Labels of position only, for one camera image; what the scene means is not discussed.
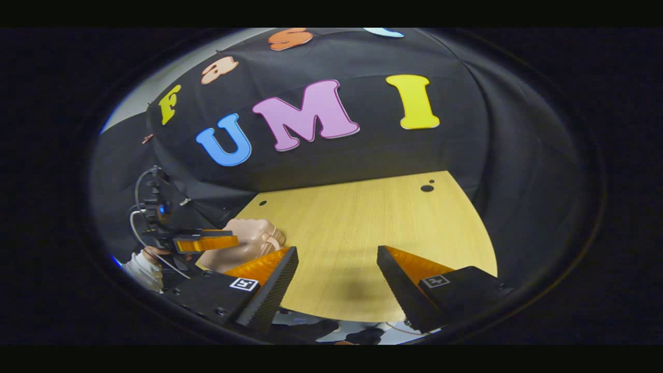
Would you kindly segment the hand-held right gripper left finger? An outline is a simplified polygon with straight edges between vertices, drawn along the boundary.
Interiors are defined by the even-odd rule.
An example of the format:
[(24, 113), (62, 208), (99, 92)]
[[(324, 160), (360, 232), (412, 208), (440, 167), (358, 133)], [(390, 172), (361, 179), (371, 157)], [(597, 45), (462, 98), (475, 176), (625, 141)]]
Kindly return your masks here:
[(163, 295), (190, 314), (221, 327), (265, 334), (299, 264), (295, 246), (269, 253), (225, 273), (205, 270)]

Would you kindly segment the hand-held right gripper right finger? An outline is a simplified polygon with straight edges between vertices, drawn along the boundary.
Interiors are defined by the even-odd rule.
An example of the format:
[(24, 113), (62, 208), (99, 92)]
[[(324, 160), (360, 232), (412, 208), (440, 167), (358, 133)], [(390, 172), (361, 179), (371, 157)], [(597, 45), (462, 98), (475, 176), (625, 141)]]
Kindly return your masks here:
[(422, 333), (469, 321), (514, 291), (473, 265), (452, 269), (391, 246), (378, 247), (377, 265), (410, 326)]

